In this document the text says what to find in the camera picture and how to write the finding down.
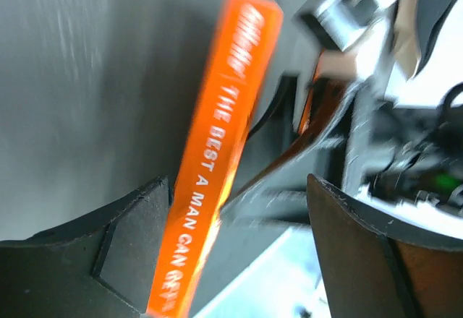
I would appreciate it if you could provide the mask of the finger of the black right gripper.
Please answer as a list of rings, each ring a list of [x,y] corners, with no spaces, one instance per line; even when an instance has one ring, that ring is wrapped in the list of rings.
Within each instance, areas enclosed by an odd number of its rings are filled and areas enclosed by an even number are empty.
[[[301,186],[243,192],[221,208],[220,217],[249,228],[310,227],[307,192]]]

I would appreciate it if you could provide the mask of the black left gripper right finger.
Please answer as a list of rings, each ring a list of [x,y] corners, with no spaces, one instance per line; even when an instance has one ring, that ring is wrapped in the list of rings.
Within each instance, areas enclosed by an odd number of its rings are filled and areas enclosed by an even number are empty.
[[[312,174],[307,205],[332,317],[462,316],[462,240],[393,218]]]

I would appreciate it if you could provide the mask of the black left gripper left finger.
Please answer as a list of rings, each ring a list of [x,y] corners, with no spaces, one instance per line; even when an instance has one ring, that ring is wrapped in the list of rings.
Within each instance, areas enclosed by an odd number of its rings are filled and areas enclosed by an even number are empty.
[[[1,243],[3,317],[144,317],[170,207],[165,176],[55,228]]]

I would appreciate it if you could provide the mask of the orange Gillette Fusion box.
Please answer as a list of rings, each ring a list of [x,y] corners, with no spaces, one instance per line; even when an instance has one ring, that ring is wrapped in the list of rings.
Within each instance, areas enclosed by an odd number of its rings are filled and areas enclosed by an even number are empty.
[[[282,21],[273,0],[224,0],[148,299],[152,317],[188,315]]]

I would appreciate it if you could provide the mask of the blue Gillette blister pack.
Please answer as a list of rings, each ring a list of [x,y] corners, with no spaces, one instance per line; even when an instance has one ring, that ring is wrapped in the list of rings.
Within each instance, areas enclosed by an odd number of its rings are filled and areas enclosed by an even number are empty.
[[[330,317],[313,232],[289,228],[194,317]]]

